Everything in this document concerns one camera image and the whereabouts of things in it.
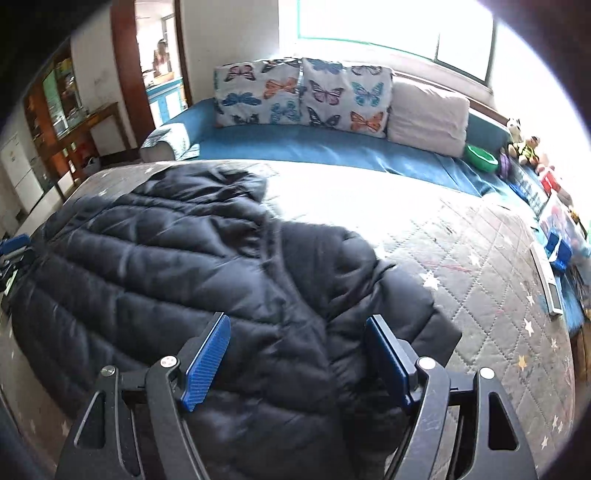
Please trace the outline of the blue white cabinet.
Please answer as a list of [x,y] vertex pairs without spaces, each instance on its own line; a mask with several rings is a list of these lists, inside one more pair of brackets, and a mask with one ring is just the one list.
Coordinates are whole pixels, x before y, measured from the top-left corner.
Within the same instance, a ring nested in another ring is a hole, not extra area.
[[155,127],[160,127],[187,107],[181,78],[151,85],[147,88],[146,95]]

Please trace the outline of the folded light blue blanket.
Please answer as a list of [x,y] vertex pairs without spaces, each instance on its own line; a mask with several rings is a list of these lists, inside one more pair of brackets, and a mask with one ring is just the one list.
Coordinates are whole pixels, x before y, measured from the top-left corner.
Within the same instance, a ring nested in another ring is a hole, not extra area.
[[144,163],[184,161],[200,156],[200,145],[191,143],[182,123],[165,124],[156,128],[139,148]]

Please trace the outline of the white flat ruler strip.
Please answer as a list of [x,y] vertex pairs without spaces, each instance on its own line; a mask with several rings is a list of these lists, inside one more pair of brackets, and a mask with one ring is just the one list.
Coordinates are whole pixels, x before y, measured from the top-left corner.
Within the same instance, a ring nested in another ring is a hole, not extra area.
[[556,283],[545,249],[534,240],[530,245],[530,252],[534,260],[542,288],[547,302],[549,315],[552,317],[563,314],[560,291]]

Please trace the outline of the purple plush toy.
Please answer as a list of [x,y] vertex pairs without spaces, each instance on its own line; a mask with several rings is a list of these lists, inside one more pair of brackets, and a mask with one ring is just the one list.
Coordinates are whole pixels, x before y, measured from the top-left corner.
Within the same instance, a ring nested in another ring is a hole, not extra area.
[[504,150],[499,153],[497,175],[507,181],[511,172],[511,159]]

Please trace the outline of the butterfly print pillow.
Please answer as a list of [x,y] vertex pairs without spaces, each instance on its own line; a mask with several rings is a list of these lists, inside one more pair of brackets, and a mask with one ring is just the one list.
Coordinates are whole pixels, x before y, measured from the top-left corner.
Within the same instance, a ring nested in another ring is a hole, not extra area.
[[393,80],[388,67],[304,58],[301,124],[383,138]]
[[263,59],[218,66],[213,71],[218,127],[297,125],[301,121],[301,60]]

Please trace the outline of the plush bear yellow vest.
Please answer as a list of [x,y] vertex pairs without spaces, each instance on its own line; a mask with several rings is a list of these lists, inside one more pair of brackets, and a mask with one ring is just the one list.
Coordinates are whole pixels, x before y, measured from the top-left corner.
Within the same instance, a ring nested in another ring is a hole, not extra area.
[[529,166],[536,170],[540,159],[536,153],[536,148],[540,144],[540,139],[537,136],[531,136],[519,148],[518,163],[521,166]]

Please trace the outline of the brown wooden door frame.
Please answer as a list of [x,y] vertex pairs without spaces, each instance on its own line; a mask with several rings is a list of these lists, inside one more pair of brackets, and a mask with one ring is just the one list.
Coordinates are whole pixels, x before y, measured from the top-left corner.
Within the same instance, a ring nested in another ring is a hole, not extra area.
[[[180,1],[165,1],[172,8],[171,18],[174,24],[174,39],[178,53],[178,65],[185,103],[193,104],[193,97],[188,82],[188,69],[185,58],[182,14]],[[131,125],[131,131],[138,147],[156,128],[149,107],[140,65],[140,49],[137,42],[137,1],[113,1],[110,6],[111,39],[115,58],[116,72],[123,103]]]

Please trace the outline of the husky plush toy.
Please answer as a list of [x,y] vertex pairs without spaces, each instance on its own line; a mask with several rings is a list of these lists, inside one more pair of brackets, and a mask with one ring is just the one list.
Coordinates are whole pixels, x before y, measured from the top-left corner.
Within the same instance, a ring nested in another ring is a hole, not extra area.
[[516,118],[510,118],[506,124],[507,130],[510,134],[510,140],[506,145],[507,155],[513,159],[519,157],[519,148],[523,142],[521,136],[521,121]]

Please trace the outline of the clear plastic storage box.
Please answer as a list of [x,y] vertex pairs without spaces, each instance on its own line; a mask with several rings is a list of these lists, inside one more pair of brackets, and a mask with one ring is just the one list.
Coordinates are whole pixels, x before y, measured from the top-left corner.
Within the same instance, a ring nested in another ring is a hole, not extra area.
[[542,209],[539,223],[545,234],[555,231],[559,238],[570,246],[575,260],[590,257],[590,243],[584,238],[582,230],[575,224],[568,208],[555,192]]

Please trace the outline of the right butterfly print pillow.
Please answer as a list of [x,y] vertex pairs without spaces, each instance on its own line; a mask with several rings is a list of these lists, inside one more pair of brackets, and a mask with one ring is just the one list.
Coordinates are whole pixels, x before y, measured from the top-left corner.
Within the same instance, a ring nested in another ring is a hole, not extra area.
[[301,124],[383,138],[393,80],[388,67],[304,58]]

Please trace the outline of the grey quilted star mattress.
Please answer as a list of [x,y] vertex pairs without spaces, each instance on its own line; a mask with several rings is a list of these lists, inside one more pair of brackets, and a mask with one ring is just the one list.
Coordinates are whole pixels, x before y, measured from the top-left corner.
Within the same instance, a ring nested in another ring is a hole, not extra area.
[[266,178],[274,216],[359,232],[418,278],[463,336],[451,364],[493,368],[522,422],[538,471],[567,441],[575,381],[564,319],[552,319],[533,233],[497,195],[473,197],[391,174],[290,162],[225,161]]

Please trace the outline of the left butterfly print pillow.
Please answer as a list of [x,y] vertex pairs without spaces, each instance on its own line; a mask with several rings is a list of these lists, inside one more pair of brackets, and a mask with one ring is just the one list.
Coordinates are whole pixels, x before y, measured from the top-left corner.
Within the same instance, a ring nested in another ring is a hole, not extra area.
[[263,59],[218,66],[213,71],[218,127],[297,125],[301,121],[301,60]]

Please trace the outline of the white plain pillow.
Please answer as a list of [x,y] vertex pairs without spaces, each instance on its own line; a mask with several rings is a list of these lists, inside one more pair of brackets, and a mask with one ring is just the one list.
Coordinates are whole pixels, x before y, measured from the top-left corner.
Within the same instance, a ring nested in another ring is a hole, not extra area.
[[394,78],[388,140],[459,158],[467,139],[470,102],[456,92]]

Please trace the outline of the wooden display cabinet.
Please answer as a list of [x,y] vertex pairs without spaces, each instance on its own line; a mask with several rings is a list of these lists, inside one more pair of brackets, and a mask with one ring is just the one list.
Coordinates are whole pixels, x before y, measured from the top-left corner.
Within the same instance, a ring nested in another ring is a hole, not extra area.
[[52,180],[70,173],[80,178],[80,160],[60,139],[75,127],[82,111],[76,85],[70,41],[65,40],[41,67],[23,100],[27,126],[36,152]]

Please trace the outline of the white refrigerator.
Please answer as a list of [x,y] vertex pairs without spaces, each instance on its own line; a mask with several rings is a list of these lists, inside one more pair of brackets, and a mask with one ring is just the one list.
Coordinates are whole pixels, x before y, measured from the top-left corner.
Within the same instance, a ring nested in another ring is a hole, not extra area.
[[1,163],[25,213],[29,214],[44,192],[17,135],[2,147]]

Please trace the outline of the dark wooden desk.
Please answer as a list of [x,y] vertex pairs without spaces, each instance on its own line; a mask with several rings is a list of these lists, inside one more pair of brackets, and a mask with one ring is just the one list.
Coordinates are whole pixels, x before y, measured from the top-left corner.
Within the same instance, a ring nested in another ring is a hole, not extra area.
[[119,112],[117,102],[111,102],[92,111],[74,127],[58,134],[51,121],[41,126],[41,144],[37,152],[47,170],[49,178],[56,186],[59,196],[65,199],[59,180],[65,173],[70,173],[74,183],[82,183],[88,174],[84,171],[91,154],[97,154],[98,148],[91,131],[99,124],[111,119],[115,126],[124,151],[131,149],[131,143]]

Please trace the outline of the red toy box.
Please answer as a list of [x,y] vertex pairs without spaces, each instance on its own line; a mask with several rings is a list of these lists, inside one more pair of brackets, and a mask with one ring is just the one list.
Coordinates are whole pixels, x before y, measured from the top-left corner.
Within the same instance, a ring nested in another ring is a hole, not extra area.
[[553,192],[559,192],[561,186],[555,176],[553,168],[542,165],[538,172],[538,177],[545,193],[550,196]]

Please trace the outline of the green plastic basin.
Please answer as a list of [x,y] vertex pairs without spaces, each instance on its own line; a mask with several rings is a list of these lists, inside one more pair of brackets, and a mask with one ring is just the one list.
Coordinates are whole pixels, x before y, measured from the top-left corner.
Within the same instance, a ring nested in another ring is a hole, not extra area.
[[499,161],[493,154],[471,144],[465,146],[464,160],[485,173],[495,173],[499,167]]

